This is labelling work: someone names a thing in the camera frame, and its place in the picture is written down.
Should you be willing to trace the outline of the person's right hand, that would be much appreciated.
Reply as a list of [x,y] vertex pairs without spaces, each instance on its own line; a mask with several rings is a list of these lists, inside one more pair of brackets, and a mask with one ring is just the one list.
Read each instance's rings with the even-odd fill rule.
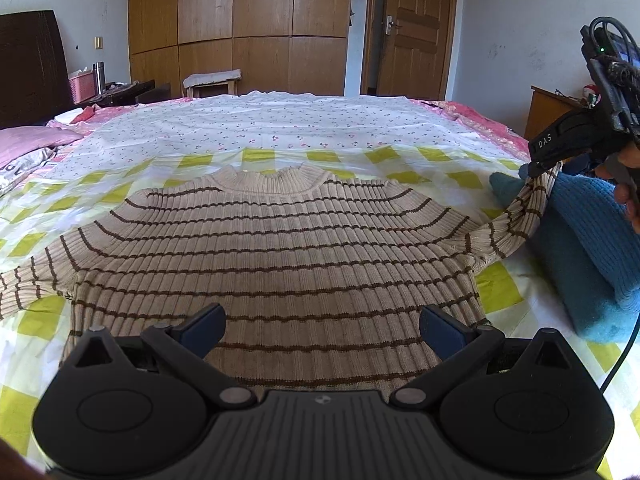
[[[631,169],[638,169],[640,165],[640,154],[637,144],[634,142],[625,146],[618,154],[618,161]],[[616,182],[614,197],[617,203],[624,205],[627,217],[637,234],[640,233],[639,205],[632,198],[631,189],[622,181],[614,178],[604,165],[597,166],[596,175],[604,180],[614,180]]]

